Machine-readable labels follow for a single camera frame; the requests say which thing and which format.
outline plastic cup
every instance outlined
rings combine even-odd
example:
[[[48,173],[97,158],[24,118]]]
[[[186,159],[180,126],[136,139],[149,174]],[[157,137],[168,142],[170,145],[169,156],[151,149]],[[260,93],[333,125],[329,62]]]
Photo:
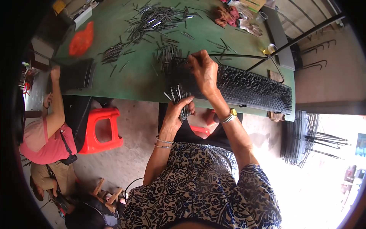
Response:
[[[277,47],[274,44],[269,44],[268,47],[263,50],[263,54],[266,55],[271,55],[272,53],[274,53],[277,50]]]
[[[268,19],[268,16],[265,13],[263,13],[262,11],[260,11],[255,20],[258,23],[263,23],[267,19]]]

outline metal frame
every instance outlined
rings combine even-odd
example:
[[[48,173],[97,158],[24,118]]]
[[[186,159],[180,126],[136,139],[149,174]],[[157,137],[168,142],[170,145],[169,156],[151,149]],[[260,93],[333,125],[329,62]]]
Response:
[[[306,38],[307,36],[311,35],[312,33],[326,27],[327,25],[340,20],[342,18],[344,18],[344,14],[340,13],[337,14],[325,21],[323,21],[322,23],[314,26],[313,28],[309,29],[308,31],[306,31],[305,33],[301,34],[300,36],[294,38],[292,41],[288,42],[287,44],[285,44],[284,46],[282,46],[281,48],[277,49],[274,53],[270,54],[270,55],[266,55],[266,57],[264,56],[252,56],[252,55],[239,55],[239,54],[210,54],[209,56],[227,56],[227,57],[231,57],[231,56],[236,56],[236,57],[247,57],[247,58],[255,58],[255,59],[262,59],[261,61],[259,61],[258,63],[256,63],[255,65],[251,66],[249,69],[247,69],[247,71],[251,71],[252,69],[254,69],[255,67],[258,67],[259,65],[261,65],[262,63],[264,63],[266,60],[271,59],[273,61],[273,63],[275,64],[275,66],[277,67],[277,70],[280,72],[282,78],[283,75],[281,73],[281,71],[279,70],[277,64],[275,63],[275,61],[272,59],[275,55],[277,55],[279,52],[281,52],[282,50],[284,50],[287,47],[290,47],[294,44],[296,44],[297,42],[299,42],[300,40]]]

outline blue floral dress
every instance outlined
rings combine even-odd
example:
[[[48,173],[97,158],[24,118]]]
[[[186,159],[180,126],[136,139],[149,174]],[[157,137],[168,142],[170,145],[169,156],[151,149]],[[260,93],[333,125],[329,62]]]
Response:
[[[278,228],[280,209],[259,165],[238,184],[234,154],[211,145],[174,143],[167,168],[151,185],[130,191],[119,228],[170,228],[180,222],[214,228]]]

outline red plastic bag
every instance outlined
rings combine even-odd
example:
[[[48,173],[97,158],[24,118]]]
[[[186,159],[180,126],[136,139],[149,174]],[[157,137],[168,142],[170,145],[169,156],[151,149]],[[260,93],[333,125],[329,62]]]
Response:
[[[92,45],[94,37],[94,22],[89,22],[86,29],[77,32],[69,45],[70,56],[82,56],[86,50]]]

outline bracelet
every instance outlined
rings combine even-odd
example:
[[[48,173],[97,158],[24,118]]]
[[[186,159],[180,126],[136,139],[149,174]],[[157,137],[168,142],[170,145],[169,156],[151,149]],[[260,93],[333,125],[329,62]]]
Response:
[[[164,141],[164,140],[161,140],[161,139],[159,139],[159,138],[158,138],[158,136],[156,136],[156,137],[155,137],[155,139],[156,139],[156,140],[158,140],[158,141],[164,142],[164,143],[170,143],[170,144],[173,144],[173,142],[172,142],[172,141]]]
[[[155,147],[159,147],[159,148],[170,148],[170,146],[162,146],[162,145],[157,145],[156,143],[154,143]]]

